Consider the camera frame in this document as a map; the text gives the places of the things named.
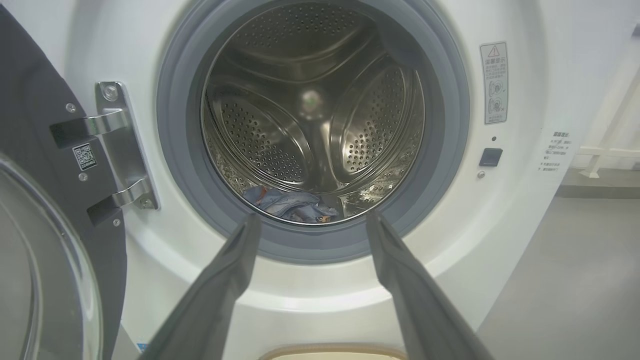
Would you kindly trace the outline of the metal door hinge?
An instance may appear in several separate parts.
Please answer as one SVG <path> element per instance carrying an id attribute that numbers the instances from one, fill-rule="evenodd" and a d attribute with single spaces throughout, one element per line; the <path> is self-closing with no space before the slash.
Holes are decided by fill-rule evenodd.
<path id="1" fill-rule="evenodd" d="M 103 194 L 87 208 L 93 225 L 112 218 L 114 226 L 123 223 L 117 216 L 123 207 L 143 211 L 158 210 L 160 205 L 150 172 L 144 160 L 143 148 L 135 130 L 135 117 L 123 82 L 100 81 L 94 85 L 96 115 L 75 117 L 52 124 L 49 128 L 60 150 L 90 143 L 97 161 L 78 173 L 78 180 L 114 180 L 115 191 Z"/>

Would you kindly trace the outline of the white front-load washing machine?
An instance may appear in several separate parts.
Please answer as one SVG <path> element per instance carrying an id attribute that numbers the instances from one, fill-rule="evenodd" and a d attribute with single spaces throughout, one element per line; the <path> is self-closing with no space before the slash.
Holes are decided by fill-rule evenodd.
<path id="1" fill-rule="evenodd" d="M 126 283 L 119 330 L 148 343 L 233 234 L 213 230 L 170 173 L 157 121 L 160 70 L 195 0 L 0 0 L 39 45 L 88 116 L 98 82 L 122 82 L 158 200 L 122 207 Z M 605 98 L 640 0 L 431 0 L 461 43 L 470 82 L 470 133 L 461 166 L 416 230 L 400 235 L 475 332 L 521 259 Z M 480 45 L 507 44 L 509 107 L 486 125 Z M 573 137 L 570 162 L 537 170 L 553 130 Z M 503 150 L 480 167 L 486 148 Z M 370 253 L 345 262 L 292 264 L 259 253 L 236 301 L 222 360 L 258 360 L 286 346 L 359 343 L 407 355 L 393 296 Z"/>

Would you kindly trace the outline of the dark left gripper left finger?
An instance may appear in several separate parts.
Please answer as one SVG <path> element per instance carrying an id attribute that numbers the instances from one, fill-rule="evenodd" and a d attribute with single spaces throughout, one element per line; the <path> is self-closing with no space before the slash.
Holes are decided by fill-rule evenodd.
<path id="1" fill-rule="evenodd" d="M 244 217 L 138 360 L 222 360 L 234 306 L 252 279 L 261 224 L 258 214 Z"/>

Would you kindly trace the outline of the grey warning sticker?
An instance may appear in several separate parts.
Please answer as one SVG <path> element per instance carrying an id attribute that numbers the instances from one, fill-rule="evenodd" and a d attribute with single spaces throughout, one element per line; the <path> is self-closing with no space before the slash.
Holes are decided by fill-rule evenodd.
<path id="1" fill-rule="evenodd" d="M 484 124 L 505 123 L 509 108 L 509 58 L 505 41 L 479 47 L 482 62 Z"/>

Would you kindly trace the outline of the stainless steel washing machine drum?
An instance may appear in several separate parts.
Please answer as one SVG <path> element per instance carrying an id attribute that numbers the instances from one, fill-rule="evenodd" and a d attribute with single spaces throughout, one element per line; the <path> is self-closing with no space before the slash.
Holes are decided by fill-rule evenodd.
<path id="1" fill-rule="evenodd" d="M 345 223 L 385 202 L 428 129 L 416 41 L 382 10 L 337 1 L 269 6 L 215 55 L 201 129 L 215 171 L 240 202 L 282 223 Z M 319 196 L 340 218 L 297 223 L 242 194 Z"/>

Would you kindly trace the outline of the white metal rack frame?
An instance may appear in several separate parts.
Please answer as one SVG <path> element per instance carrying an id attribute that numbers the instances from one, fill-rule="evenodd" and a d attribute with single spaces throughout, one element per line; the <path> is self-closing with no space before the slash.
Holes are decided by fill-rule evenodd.
<path id="1" fill-rule="evenodd" d="M 640 66 L 615 75 L 571 167 L 592 178 L 604 169 L 640 170 Z"/>

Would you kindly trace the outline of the grey rubber door gasket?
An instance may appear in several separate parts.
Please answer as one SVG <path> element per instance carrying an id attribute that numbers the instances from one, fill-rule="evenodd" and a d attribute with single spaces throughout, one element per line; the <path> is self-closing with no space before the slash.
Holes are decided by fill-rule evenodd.
<path id="1" fill-rule="evenodd" d="M 418 74 L 428 128 L 415 162 L 389 199 L 345 222 L 285 223 L 242 203 L 212 166 L 202 134 L 206 80 L 224 42 L 268 7 L 294 2 L 364 4 L 381 10 L 410 34 L 423 54 Z M 262 256 L 286 264 L 337 264 L 370 254 L 366 213 L 383 215 L 404 236 L 441 202 L 461 166 L 470 133 L 468 77 L 454 25 L 431 0 L 195 0 L 178 23 L 158 76 L 158 137 L 178 188 L 220 235 L 229 236 L 255 213 L 262 217 Z"/>

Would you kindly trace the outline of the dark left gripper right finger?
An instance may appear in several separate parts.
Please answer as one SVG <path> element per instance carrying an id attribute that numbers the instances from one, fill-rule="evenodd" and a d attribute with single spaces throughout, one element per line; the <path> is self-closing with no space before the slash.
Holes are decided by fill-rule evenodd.
<path id="1" fill-rule="evenodd" d="M 425 266 L 378 212 L 366 214 L 375 273 L 390 292 L 408 360 L 494 360 Z"/>

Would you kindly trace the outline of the blue printed garment pale lining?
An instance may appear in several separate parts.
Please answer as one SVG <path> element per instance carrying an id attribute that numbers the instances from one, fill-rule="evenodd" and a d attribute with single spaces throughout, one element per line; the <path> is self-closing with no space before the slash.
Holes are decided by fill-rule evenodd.
<path id="1" fill-rule="evenodd" d="M 242 198 L 262 212 L 291 223 L 326 224 L 341 218 L 335 207 L 312 193 L 255 186 L 243 191 Z"/>

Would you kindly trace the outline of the black square door latch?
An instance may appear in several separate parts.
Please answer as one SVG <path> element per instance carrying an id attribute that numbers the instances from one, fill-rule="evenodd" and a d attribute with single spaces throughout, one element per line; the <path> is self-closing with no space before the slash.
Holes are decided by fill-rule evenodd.
<path id="1" fill-rule="evenodd" d="M 480 167 L 497 167 L 502 157 L 503 150 L 501 148 L 485 148 L 478 162 Z"/>

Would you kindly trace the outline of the washing machine glass door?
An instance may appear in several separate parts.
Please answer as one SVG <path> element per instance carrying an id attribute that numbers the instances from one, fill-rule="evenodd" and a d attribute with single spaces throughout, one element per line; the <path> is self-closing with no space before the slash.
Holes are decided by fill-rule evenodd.
<path id="1" fill-rule="evenodd" d="M 127 276 L 122 209 L 87 208 L 114 180 L 82 182 L 50 126 L 86 117 L 66 80 L 0 4 L 0 360 L 111 360 Z"/>

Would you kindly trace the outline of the cream laundry basket brown rim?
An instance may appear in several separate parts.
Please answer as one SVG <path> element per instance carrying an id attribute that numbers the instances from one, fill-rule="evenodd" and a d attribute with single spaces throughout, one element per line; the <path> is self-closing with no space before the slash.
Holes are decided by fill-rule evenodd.
<path id="1" fill-rule="evenodd" d="M 274 349 L 258 360 L 409 360 L 391 347 L 359 342 L 327 342 L 288 345 Z"/>

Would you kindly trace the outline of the small printed text sticker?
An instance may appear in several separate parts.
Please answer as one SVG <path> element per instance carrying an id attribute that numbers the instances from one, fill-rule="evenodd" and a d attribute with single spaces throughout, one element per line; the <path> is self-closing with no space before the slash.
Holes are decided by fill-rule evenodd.
<path id="1" fill-rule="evenodd" d="M 572 154 L 573 137 L 566 129 L 551 130 L 542 142 L 541 155 L 537 160 L 539 173 L 558 173 Z"/>

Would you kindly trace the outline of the small QR code sticker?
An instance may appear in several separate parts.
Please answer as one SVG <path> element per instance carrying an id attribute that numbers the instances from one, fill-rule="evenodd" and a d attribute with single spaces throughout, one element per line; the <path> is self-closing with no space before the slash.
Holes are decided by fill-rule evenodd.
<path id="1" fill-rule="evenodd" d="M 98 165 L 98 161 L 89 142 L 74 146 L 71 150 L 82 173 Z"/>

